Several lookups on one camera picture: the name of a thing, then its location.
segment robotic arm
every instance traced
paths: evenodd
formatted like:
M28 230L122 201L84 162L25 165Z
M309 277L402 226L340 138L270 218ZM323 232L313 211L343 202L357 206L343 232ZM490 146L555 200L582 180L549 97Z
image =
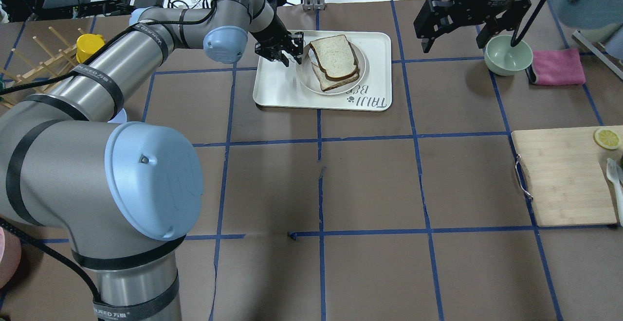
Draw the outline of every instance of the robotic arm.
M549 1L559 19L572 28L601 28L623 22L623 0ZM501 31L516 30L530 6L530 0L426 0L414 27L427 53L440 35L462 26L485 24L476 38L478 47L484 48Z
M212 0L210 12L150 8L133 22L51 92L0 118L0 213L68 230L73 258L95 272L98 318L175 321L174 250L200 214L198 156L171 128L106 121L176 48L232 63L251 32L256 53L287 66L283 51L300 63L303 37L265 0Z

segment yellow cup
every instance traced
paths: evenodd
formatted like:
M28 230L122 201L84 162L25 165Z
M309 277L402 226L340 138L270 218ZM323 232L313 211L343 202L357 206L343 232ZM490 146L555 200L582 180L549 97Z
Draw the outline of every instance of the yellow cup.
M78 51L76 52L76 59L78 63L82 63L89 59L94 53L104 46L106 42L101 35L85 34L81 35L76 41Z

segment pink bowl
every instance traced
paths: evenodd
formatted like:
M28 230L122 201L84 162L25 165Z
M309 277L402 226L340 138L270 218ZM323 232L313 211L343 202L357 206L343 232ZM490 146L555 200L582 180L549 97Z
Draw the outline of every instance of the pink bowl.
M0 288L11 279L22 258L22 245L14 235L0 229Z

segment toast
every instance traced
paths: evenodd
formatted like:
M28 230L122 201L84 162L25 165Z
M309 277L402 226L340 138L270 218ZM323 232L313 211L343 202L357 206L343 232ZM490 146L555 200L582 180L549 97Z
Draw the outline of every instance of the toast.
M344 86L345 84L352 83L355 80L359 79L359 73L355 72L353 75L343 80L329 80L317 64L312 62L311 66L313 68L314 74L316 74L316 78L318 78L318 81L320 82L320 90L322 90L323 92L339 88L340 86Z
M314 40L310 42L310 48L328 80L341 82L359 72L357 59L345 35Z

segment table surface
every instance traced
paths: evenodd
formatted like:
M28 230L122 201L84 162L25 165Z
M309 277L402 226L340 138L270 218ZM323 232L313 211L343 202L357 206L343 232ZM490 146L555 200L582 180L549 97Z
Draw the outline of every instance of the table surface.
M184 319L617 320L623 231L534 225L513 174L513 130L623 124L623 84L583 53L583 86L529 86L494 76L478 28L441 37L428 54L412 22L422 0L280 8L291 29L378 31L392 40L394 102L385 112L258 108L253 40L235 65L178 50L126 108L196 146L201 216L176 252ZM84 28L111 38L127 17L5 24L0 62L41 60ZM534 50L576 44L545 6ZM62 230L29 232L70 255ZM289 238L294 232L297 240ZM24 246L0 316L94 319L87 288Z

